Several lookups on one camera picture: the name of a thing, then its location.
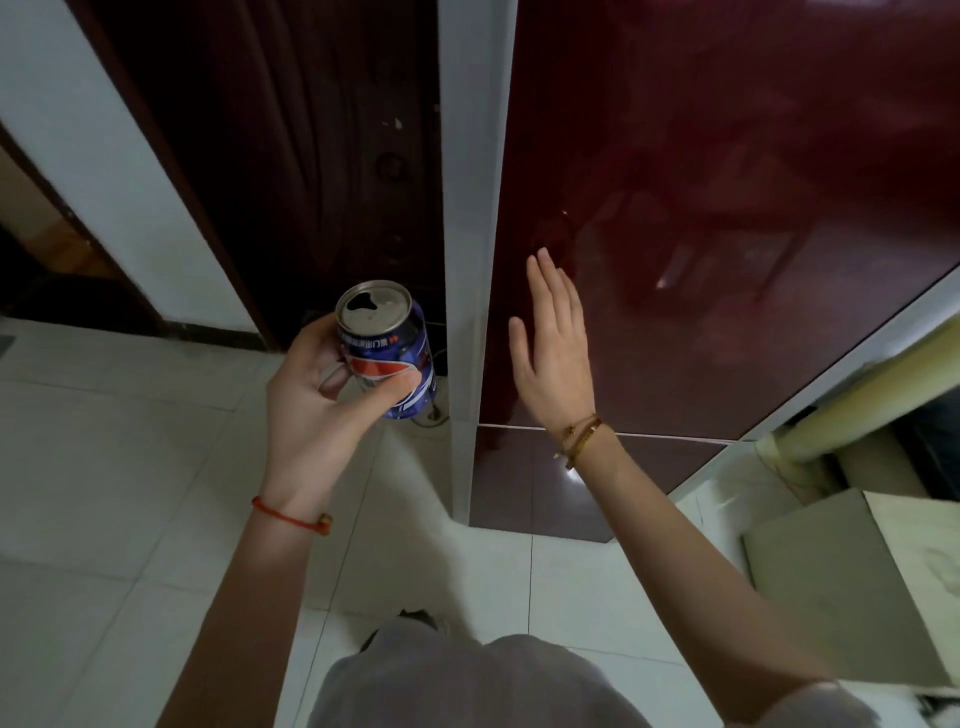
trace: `bracelet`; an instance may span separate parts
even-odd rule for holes
[[[300,528],[306,528],[308,531],[319,533],[321,536],[329,535],[330,526],[333,525],[333,519],[326,513],[321,513],[320,520],[316,523],[298,521],[297,519],[292,519],[289,516],[284,516],[279,511],[275,511],[273,508],[265,505],[260,496],[254,497],[254,499],[250,501],[250,504],[256,508],[256,510],[266,513],[268,516],[273,516],[275,519],[280,519],[281,521],[287,521],[293,525],[298,525]]]
[[[570,441],[570,438],[577,433],[577,427],[579,425],[582,425],[583,423],[591,422],[596,416],[597,416],[596,412],[594,412],[589,417],[585,417],[583,420],[579,420],[573,423],[573,425],[571,425],[570,427],[564,430],[564,438],[560,442],[560,449],[553,453],[554,460],[556,460],[561,455],[566,454],[566,444]]]
[[[566,457],[565,467],[567,470],[573,470],[574,461],[580,456],[580,453],[584,451],[584,447],[587,446],[587,440],[593,437],[593,433],[596,432],[602,424],[603,420],[594,415],[593,420],[590,422],[587,429],[584,430],[584,433],[580,436],[580,439],[574,443],[573,448],[570,449],[570,453]]]

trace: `gray shirt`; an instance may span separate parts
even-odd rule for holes
[[[650,728],[599,669],[529,635],[457,642],[412,619],[391,619],[370,647],[327,674],[310,726],[630,726]],[[838,686],[788,696],[758,728],[868,728],[874,713]]]

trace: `gold bracelet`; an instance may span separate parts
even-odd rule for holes
[[[566,444],[570,441],[570,438],[577,433],[577,427],[579,425],[582,425],[583,423],[588,423],[592,421],[593,418],[595,418],[596,416],[597,416],[596,412],[594,412],[589,417],[585,417],[583,420],[573,423],[573,425],[571,425],[570,427],[564,430],[564,438],[560,442],[560,449],[553,453],[554,460],[556,460],[561,455],[566,455]]]
[[[580,439],[574,444],[573,448],[570,450],[570,454],[566,457],[566,469],[569,471],[573,470],[574,461],[580,457],[580,453],[584,451],[584,448],[587,446],[587,440],[593,437],[593,433],[597,431],[600,425],[603,424],[603,420],[594,415],[592,422],[590,422],[587,429],[584,430],[584,433],[580,436]]]

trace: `aluminum can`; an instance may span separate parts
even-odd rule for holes
[[[359,283],[337,302],[337,328],[344,357],[364,391],[409,369],[420,384],[384,417],[405,420],[422,412],[437,394],[423,310],[410,291],[392,280]]]

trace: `can lid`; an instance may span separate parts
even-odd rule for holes
[[[337,322],[358,336],[379,336],[406,321],[412,301],[410,293],[399,283],[368,280],[341,296]]]

